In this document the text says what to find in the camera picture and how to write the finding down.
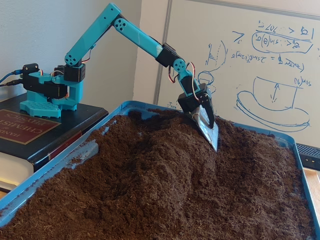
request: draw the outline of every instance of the whiteboard frame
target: whiteboard frame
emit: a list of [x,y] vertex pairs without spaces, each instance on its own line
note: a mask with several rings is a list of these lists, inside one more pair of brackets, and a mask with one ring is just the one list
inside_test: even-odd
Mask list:
[[[247,9],[247,10],[264,12],[264,13],[279,14],[279,15],[284,15],[284,16],[298,17],[298,18],[303,18],[303,19],[312,19],[312,20],[320,21],[320,15],[286,11],[286,10],[280,10],[280,9],[275,9],[275,8],[254,6],[254,5],[241,4],[241,3],[232,3],[232,2],[219,1],[219,0],[185,0],[185,1],[198,2],[198,3],[204,3],[204,4],[214,4],[214,5],[220,5],[220,6],[225,6],[225,7],[231,7],[231,8]],[[168,39],[168,31],[169,31],[172,3],[173,3],[173,0],[168,0],[162,43],[166,43],[167,39]],[[158,105],[158,102],[159,102],[160,86],[161,86],[161,79],[162,79],[163,70],[164,70],[164,67],[161,64],[159,64],[157,78],[156,78],[156,85],[155,85],[154,100],[153,100],[153,104],[155,104],[155,105]]]

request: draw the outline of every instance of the wall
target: wall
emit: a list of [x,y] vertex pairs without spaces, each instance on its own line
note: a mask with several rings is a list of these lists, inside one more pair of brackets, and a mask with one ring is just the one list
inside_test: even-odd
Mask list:
[[[223,2],[320,16],[320,1],[318,0],[229,0]],[[159,42],[163,40],[167,7],[168,0],[142,0],[140,27]],[[138,49],[133,90],[134,100],[155,103],[158,68],[159,64],[154,58]]]
[[[65,54],[109,2],[0,0],[0,78],[24,64],[38,63],[46,73],[64,64]],[[139,25],[141,0],[112,2]],[[101,38],[86,66],[82,103],[112,111],[132,100],[137,49],[114,29]],[[2,87],[0,101],[24,92],[21,85]]]

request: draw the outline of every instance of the brown soil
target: brown soil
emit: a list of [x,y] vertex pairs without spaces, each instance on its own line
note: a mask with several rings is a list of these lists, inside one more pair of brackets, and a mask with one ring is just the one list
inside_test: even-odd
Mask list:
[[218,119],[216,154],[180,113],[116,116],[99,153],[46,181],[1,240],[305,240],[293,153]]

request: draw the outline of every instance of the red wire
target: red wire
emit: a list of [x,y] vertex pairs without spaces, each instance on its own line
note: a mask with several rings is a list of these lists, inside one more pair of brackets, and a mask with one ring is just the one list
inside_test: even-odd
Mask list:
[[90,53],[89,53],[89,58],[86,59],[86,60],[83,60],[81,63],[82,63],[82,64],[87,63],[87,62],[90,60],[90,58],[91,58],[91,49],[90,49]]
[[169,66],[168,77],[171,83],[174,84],[176,82],[176,78],[174,79],[171,78],[171,66]]
[[192,65],[193,76],[195,76],[196,75],[196,67],[192,62],[190,62],[190,64]]

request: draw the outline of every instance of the teal robotic arm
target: teal robotic arm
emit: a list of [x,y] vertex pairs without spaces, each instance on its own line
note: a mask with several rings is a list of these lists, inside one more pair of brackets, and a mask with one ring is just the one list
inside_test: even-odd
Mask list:
[[[82,58],[111,27],[153,56],[162,66],[169,67],[169,72],[173,68],[178,73],[177,79],[183,89],[178,98],[182,110],[192,113],[201,106],[208,116],[209,127],[214,127],[211,93],[205,84],[198,85],[194,78],[193,64],[187,64],[171,46],[160,44],[126,20],[121,15],[121,10],[112,3],[66,54],[65,65],[59,65],[51,74],[39,72],[36,63],[23,67],[22,83],[27,90],[27,101],[21,102],[20,108],[32,116],[56,118],[61,116],[61,110],[76,110],[83,95],[86,72]],[[192,72],[187,70],[189,64],[193,67]],[[176,77],[172,79],[169,74],[169,78],[175,82]]]

